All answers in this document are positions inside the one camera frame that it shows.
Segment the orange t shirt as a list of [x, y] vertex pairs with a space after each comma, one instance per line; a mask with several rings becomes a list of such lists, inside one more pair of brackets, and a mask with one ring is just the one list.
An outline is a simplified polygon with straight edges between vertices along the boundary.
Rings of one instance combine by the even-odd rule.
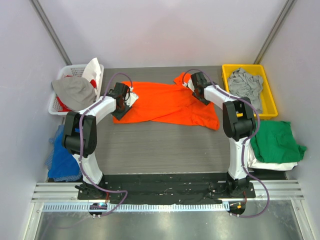
[[113, 123], [153, 121], [218, 130], [220, 121], [214, 104], [205, 105], [193, 96], [191, 89], [183, 86], [190, 79], [191, 74], [182, 72], [173, 84], [134, 81], [133, 92], [138, 99], [121, 120], [113, 118]]

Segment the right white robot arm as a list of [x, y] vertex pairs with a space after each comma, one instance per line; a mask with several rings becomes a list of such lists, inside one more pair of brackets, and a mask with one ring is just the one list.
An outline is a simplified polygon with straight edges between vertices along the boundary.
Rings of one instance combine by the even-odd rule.
[[199, 101], [205, 105], [213, 103], [222, 110], [222, 127], [230, 143], [230, 164], [225, 190], [230, 197], [236, 198], [250, 185], [247, 167], [248, 137], [256, 129], [250, 100], [234, 96], [218, 85], [207, 82], [202, 72], [193, 73], [187, 86]]

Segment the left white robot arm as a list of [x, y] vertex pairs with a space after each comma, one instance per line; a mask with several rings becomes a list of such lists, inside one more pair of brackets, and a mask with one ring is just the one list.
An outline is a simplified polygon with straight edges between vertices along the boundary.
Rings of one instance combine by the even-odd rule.
[[139, 98], [133, 86], [117, 82], [113, 89], [106, 92], [96, 102], [80, 111], [70, 111], [65, 118], [62, 146], [77, 161], [82, 173], [83, 183], [80, 192], [100, 200], [106, 193], [112, 193], [104, 182], [95, 150], [98, 143], [97, 125], [108, 115], [121, 120]]

